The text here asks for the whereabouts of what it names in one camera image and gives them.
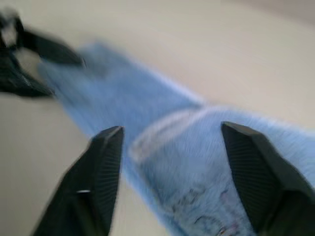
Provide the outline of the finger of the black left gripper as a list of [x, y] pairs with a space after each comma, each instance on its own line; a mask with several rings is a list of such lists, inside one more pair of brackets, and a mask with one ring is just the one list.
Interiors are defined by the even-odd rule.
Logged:
[[66, 65], [82, 65], [83, 59], [63, 41], [17, 24], [17, 46], [38, 54], [42, 59]]
[[26, 73], [10, 50], [0, 50], [0, 92], [20, 97], [46, 97], [53, 92]]

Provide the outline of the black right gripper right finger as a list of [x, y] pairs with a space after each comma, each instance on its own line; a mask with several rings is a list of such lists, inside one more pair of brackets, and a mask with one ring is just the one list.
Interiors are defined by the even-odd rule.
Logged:
[[315, 189], [260, 132], [223, 122], [234, 185], [257, 236], [315, 236]]

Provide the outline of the light blue fluffy towel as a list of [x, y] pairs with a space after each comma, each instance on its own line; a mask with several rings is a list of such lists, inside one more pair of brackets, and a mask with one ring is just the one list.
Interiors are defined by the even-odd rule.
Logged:
[[123, 172], [173, 236], [256, 236], [234, 187], [221, 123], [263, 133], [315, 187], [315, 132], [207, 104], [101, 44], [85, 66], [38, 72], [83, 133], [123, 126]]

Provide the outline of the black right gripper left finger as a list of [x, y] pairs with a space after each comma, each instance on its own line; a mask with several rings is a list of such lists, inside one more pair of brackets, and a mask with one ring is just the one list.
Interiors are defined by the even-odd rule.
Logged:
[[121, 172], [124, 129], [94, 136], [65, 172], [31, 236], [109, 236]]

